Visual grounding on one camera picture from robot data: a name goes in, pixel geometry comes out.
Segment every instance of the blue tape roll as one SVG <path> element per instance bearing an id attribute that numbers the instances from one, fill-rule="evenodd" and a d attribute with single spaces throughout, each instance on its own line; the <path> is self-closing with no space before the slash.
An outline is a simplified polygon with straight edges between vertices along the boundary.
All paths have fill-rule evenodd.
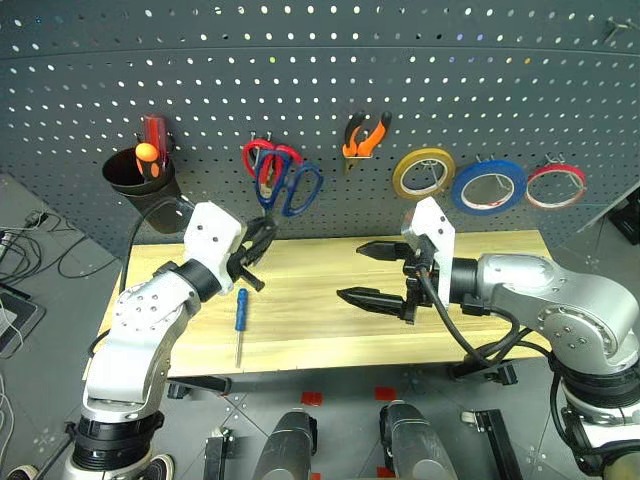
<path id="1" fill-rule="evenodd" d="M 495 207 L 474 208 L 473 205 L 465 203 L 462 197 L 464 188 L 473 180 L 483 175 L 502 175 L 509 178 L 513 183 L 513 193 L 511 197 Z M 495 215 L 513 207 L 522 200 L 526 191 L 527 174 L 520 165 L 506 160 L 490 160 L 471 165 L 458 174 L 451 190 L 451 198 L 458 209 L 469 215 Z"/>

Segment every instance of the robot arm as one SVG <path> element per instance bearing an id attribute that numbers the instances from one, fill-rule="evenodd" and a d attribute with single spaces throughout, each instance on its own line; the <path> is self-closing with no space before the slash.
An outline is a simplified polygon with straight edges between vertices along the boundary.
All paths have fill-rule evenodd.
<path id="1" fill-rule="evenodd" d="M 407 214 L 402 234 L 407 244 L 371 242 L 358 252 L 380 260 L 403 259 L 406 300 L 362 287 L 338 295 L 408 323 L 413 323 L 417 306 L 435 304 L 451 330 L 446 313 L 451 301 L 465 313 L 498 314 L 511 319 L 515 328 L 521 324 L 530 329 L 521 334 L 538 332 L 552 347 L 552 406 L 559 385 L 568 403 L 563 411 L 566 428 L 556 412 L 554 423 L 578 466 L 589 475 L 603 475 L 616 464 L 635 464 L 633 471 L 640 476 L 640 367 L 632 330 L 640 313 L 633 295 L 607 278 L 574 273 L 544 257 L 453 258 L 453 227 L 432 198 Z M 476 369 L 492 364 L 488 350 L 465 347 L 458 336 L 456 340 L 482 361 Z M 504 355 L 515 342 L 506 344 Z"/>
<path id="2" fill-rule="evenodd" d="M 275 231 L 269 219 L 247 228 L 211 202 L 196 205 L 184 237 L 185 263 L 170 262 L 116 301 L 111 332 L 89 368 L 65 478 L 128 480 L 146 468 L 164 418 L 158 408 L 175 342 L 201 303 L 229 293 L 239 277 L 262 288 L 245 266 L 262 256 Z"/>

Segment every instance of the floor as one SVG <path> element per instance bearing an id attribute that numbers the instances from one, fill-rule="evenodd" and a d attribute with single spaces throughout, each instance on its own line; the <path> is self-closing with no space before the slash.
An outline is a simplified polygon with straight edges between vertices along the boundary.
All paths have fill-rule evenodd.
<path id="1" fill-rule="evenodd" d="M 30 210 L 41 208 L 39 200 L 7 177 L 0 177 L 0 199 L 0 225 L 20 225 Z M 55 258 L 80 236 L 74 232 L 38 235 L 46 259 Z M 598 222 L 552 254 L 567 268 L 609 276 L 640 298 L 640 249 L 627 243 L 608 222 Z M 69 272 L 86 272 L 110 259 L 100 247 L 85 242 L 65 267 Z M 24 348 L 0 364 L 16 415 L 15 432 L 0 467 L 2 478 L 22 463 L 41 466 L 61 441 L 64 421 L 78 419 L 86 347 L 96 334 L 118 270 L 114 264 L 86 279 L 65 280 L 50 269 L 20 285 L 47 313 Z M 321 392 L 322 404 L 306 407 L 319 422 L 314 472 L 325 480 L 376 477 L 377 468 L 383 466 L 378 412 L 384 402 L 376 400 L 374 392 L 376 387 L 388 387 L 432 421 L 461 480 L 497 476 L 487 438 L 459 419 L 462 410 L 488 408 L 502 410 L 525 479 L 587 478 L 549 422 L 551 375 L 545 362 L 518 361 L 516 370 L 519 383 L 509 387 L 478 378 L 453 382 L 442 365 L 234 376 L 233 391 L 227 397 L 199 391 L 183 400 L 165 399 L 166 421 L 154 446 L 173 456 L 176 479 L 200 479 L 205 439 L 215 427 L 225 425 L 235 438 L 226 478 L 246 480 L 280 416 L 302 406 L 302 392 Z M 0 441 L 6 431 L 0 432 Z M 59 461 L 48 477 L 59 477 L 61 468 Z"/>

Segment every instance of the wooden table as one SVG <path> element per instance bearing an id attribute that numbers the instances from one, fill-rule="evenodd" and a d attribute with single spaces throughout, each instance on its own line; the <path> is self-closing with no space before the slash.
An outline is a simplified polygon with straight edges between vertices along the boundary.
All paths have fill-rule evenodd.
<path id="1" fill-rule="evenodd" d="M 396 237 L 379 237 L 397 239 Z M 279 240 L 251 271 L 266 282 L 249 289 L 242 364 L 234 366 L 236 291 L 216 296 L 191 320 L 172 353 L 171 376 L 209 375 L 357 365 L 459 361 L 464 352 L 433 308 L 419 308 L 415 326 L 397 317 L 365 312 L 342 301 L 336 290 L 363 286 L 405 296 L 402 261 L 382 262 L 355 253 L 373 238 Z M 549 256 L 537 231 L 456 235 L 455 255 L 532 253 Z M 163 263 L 182 263 L 183 246 L 135 246 L 128 285 L 147 281 Z M 236 288 L 246 286 L 242 281 Z M 111 324 L 117 283 L 101 331 Z M 474 346 L 497 340 L 508 322 L 495 317 L 451 317 Z M 548 347 L 532 333 L 528 340 Z M 515 348 L 511 358 L 537 355 Z"/>

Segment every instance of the cable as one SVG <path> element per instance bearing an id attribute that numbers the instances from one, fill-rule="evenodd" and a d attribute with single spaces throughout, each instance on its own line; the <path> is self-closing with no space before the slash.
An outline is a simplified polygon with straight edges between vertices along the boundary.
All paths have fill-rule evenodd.
<path id="1" fill-rule="evenodd" d="M 12 252 L 19 255 L 20 261 L 14 267 L 11 273 L 2 272 L 4 276 L 0 277 L 0 281 L 10 279 L 16 275 L 22 275 L 23 273 L 27 272 L 31 268 L 31 260 L 29 260 L 26 250 L 21 245 L 17 245 L 16 243 L 12 243 L 11 245 L 3 243 L 2 245 L 5 246 L 7 252 Z"/>
<path id="2" fill-rule="evenodd" d="M 31 227 L 4 227 L 4 226 L 0 226 L 0 230 L 21 230 L 21 231 L 28 231 L 28 230 L 35 230 L 36 228 L 38 228 L 40 225 L 42 225 L 42 216 L 44 214 L 48 214 L 49 212 L 45 212 L 44 209 L 40 211 L 40 215 L 38 216 L 38 222 L 31 226 Z"/>
<path id="3" fill-rule="evenodd" d="M 3 464 L 4 455 L 7 451 L 7 446 L 9 445 L 9 441 L 11 440 L 11 437 L 13 435 L 13 430 L 16 423 L 16 417 L 15 417 L 15 414 L 13 413 L 11 400 L 9 400 L 9 397 L 7 396 L 6 390 L 4 388 L 4 377 L 0 373 L 0 431 L 2 431 L 2 429 L 4 428 L 5 415 L 1 409 L 2 409 L 2 406 L 5 404 L 5 402 L 7 404 L 7 410 L 9 410 L 9 414 L 11 415 L 11 427 L 9 427 L 9 433 L 7 434 L 7 438 L 5 439 L 4 444 L 2 445 L 2 448 L 0 448 L 0 465 Z"/>
<path id="4" fill-rule="evenodd" d="M 7 316 L 7 310 L 4 308 L 4 303 L 2 303 L 2 297 L 0 297 L 0 313 L 2 313 L 2 320 L 7 324 L 7 327 L 14 330 L 16 332 L 16 335 L 18 335 L 18 338 L 20 339 L 20 346 L 8 357 L 2 357 L 4 360 L 6 360 L 13 357 L 16 353 L 22 350 L 22 347 L 24 347 L 24 338 L 22 337 L 22 332 L 20 332 L 20 330 L 18 330 L 15 327 L 15 325 L 9 321 L 9 317 Z"/>
<path id="5" fill-rule="evenodd" d="M 89 358 L 93 358 L 93 356 L 96 354 L 96 352 L 94 351 L 96 349 L 96 346 L 107 336 L 109 335 L 109 332 L 111 331 L 110 328 L 107 328 L 104 332 L 102 332 L 100 335 L 98 335 L 93 342 L 91 342 L 89 344 L 89 347 L 87 348 L 87 353 L 89 354 Z"/>
<path id="6" fill-rule="evenodd" d="M 156 212 L 157 210 L 159 210 L 160 208 L 166 205 L 172 205 L 172 204 L 188 206 L 193 210 L 193 205 L 191 203 L 187 203 L 180 198 L 173 198 L 173 197 L 165 198 L 164 200 L 158 203 L 155 203 L 154 205 L 149 207 L 147 210 L 145 210 L 144 213 L 140 217 L 138 217 L 136 222 L 133 224 L 133 226 L 131 227 L 131 230 L 129 230 L 129 238 L 127 240 L 127 252 L 124 258 L 122 259 L 122 273 L 120 274 L 120 287 L 118 288 L 118 293 L 122 293 L 126 289 L 127 275 L 129 273 L 129 260 L 131 259 L 131 250 L 133 249 L 133 241 L 135 240 L 136 235 L 138 234 L 138 230 L 140 230 L 140 227 L 142 226 L 142 223 L 152 213 Z"/>
<path id="7" fill-rule="evenodd" d="M 501 362 L 504 357 L 506 357 L 509 352 L 513 349 L 513 347 L 515 347 L 518 342 L 520 342 L 524 337 L 526 337 L 527 335 L 529 335 L 533 330 L 531 330 L 528 327 L 523 328 L 522 330 L 520 330 L 520 332 L 518 332 L 518 335 L 516 335 L 513 340 L 511 340 L 511 342 L 505 347 L 503 348 L 500 353 L 498 353 L 495 358 L 493 359 L 494 364 L 497 364 L 499 362 Z"/>
<path id="8" fill-rule="evenodd" d="M 503 350 L 504 348 L 509 347 L 509 345 L 511 345 L 514 341 L 517 341 L 516 337 L 520 332 L 520 322 L 518 322 L 518 320 L 509 312 L 502 309 L 494 309 L 493 313 L 497 313 L 502 318 L 507 319 L 511 323 L 511 329 L 504 337 L 502 337 L 497 342 L 487 343 L 476 348 L 478 353 L 483 357 L 488 357 L 496 352 Z"/>
<path id="9" fill-rule="evenodd" d="M 551 355 L 551 353 L 549 353 L 549 351 L 546 348 L 541 347 L 540 345 L 537 345 L 532 342 L 518 342 L 516 343 L 516 347 L 531 348 L 532 350 L 535 350 L 536 352 L 541 353 L 547 358 L 549 358 L 549 355 Z"/>
<path id="10" fill-rule="evenodd" d="M 64 257 L 65 257 L 65 256 L 66 256 L 66 255 L 67 255 L 67 254 L 68 254 L 68 253 L 69 253 L 69 252 L 70 252 L 74 247 L 76 247 L 77 245 L 81 244 L 82 242 L 84 242 L 84 241 L 85 241 L 85 240 L 87 240 L 88 238 L 89 238 L 89 237 L 87 237 L 86 235 L 84 235 L 82 238 L 80 238 L 80 240 L 78 240 L 76 243 L 74 243 L 73 245 L 71 245 L 71 246 L 67 249 L 67 251 L 59 257 L 59 260 L 58 260 L 58 262 L 57 262 L 57 266 L 56 266 L 56 268 L 57 268 L 57 270 L 58 270 L 58 274 L 59 274 L 61 277 L 63 277 L 63 278 L 69 278 L 69 279 L 86 278 L 86 277 L 89 277 L 89 276 L 91 276 L 91 275 L 93 275 L 93 274 L 95 274 L 95 273 L 98 273 L 98 272 L 99 272 L 99 271 L 101 271 L 101 270 L 104 270 L 105 268 L 107 268 L 109 265 L 111 265 L 113 262 L 115 262 L 115 261 L 117 260 L 116 258 L 114 258 L 114 259 L 112 259 L 111 261 L 109 261 L 109 262 L 105 263 L 105 264 L 104 264 L 104 265 L 102 265 L 101 267 L 96 268 L 95 270 L 92 270 L 92 271 L 91 271 L 91 272 L 89 272 L 89 273 L 84 273 L 84 274 L 80 274 L 80 275 L 69 275 L 69 274 L 64 273 L 64 272 L 62 271 L 62 260 L 64 259 Z"/>
<path id="11" fill-rule="evenodd" d="M 573 450 L 572 442 L 569 441 L 569 437 L 564 431 L 562 427 L 562 423 L 560 422 L 560 415 L 558 414 L 558 387 L 560 386 L 560 374 L 554 373 L 553 380 L 551 381 L 551 389 L 549 391 L 549 407 L 551 410 L 551 419 L 553 420 L 553 425 L 556 427 L 556 431 L 558 432 L 558 436 L 560 439 Z"/>
<path id="12" fill-rule="evenodd" d="M 440 301 L 440 297 L 438 297 L 438 294 L 434 286 L 427 279 L 427 277 L 429 276 L 427 269 L 425 267 L 420 267 L 418 269 L 418 272 L 420 273 L 418 275 L 418 280 L 420 281 L 422 288 L 429 296 L 431 303 L 433 303 L 433 305 L 436 307 L 436 310 L 438 311 L 440 318 L 442 318 L 442 322 L 444 323 L 445 327 L 447 327 L 447 330 L 449 330 L 449 333 L 451 334 L 451 336 L 453 336 L 456 342 L 458 342 L 458 345 L 460 345 L 465 352 L 471 355 L 471 357 L 476 362 L 478 362 L 483 367 L 491 366 L 491 362 L 489 362 L 486 358 L 480 355 L 480 353 L 478 353 L 478 351 L 474 349 L 471 346 L 471 344 L 469 344 L 469 342 L 467 342 L 467 340 L 462 336 L 460 331 L 454 325 L 453 321 L 451 320 L 451 317 L 449 317 L 449 313 L 447 312 L 447 309 L 444 307 L 444 305 Z"/>
<path id="13" fill-rule="evenodd" d="M 33 263 L 33 265 L 32 265 L 32 262 L 30 261 L 30 259 L 27 256 L 27 252 L 26 252 L 25 248 L 17 243 L 18 240 L 22 240 L 22 239 L 27 240 L 29 242 L 29 247 L 31 248 L 31 251 L 35 255 L 36 260 Z M 16 235 L 16 240 L 12 243 L 11 246 L 12 247 L 19 247 L 23 251 L 24 260 L 26 260 L 26 262 L 27 262 L 26 268 L 24 268 L 23 270 L 19 270 L 20 265 L 22 264 L 22 261 L 21 261 L 16 266 L 14 271 L 10 275 L 5 277 L 5 278 L 14 277 L 14 278 L 9 280 L 9 283 L 18 283 L 23 278 L 26 278 L 26 277 L 31 276 L 32 274 L 34 274 L 40 268 L 40 266 L 42 265 L 42 247 L 40 246 L 40 243 L 36 239 L 31 238 L 30 236 L 28 236 L 24 232 L 23 233 L 18 233 Z"/>

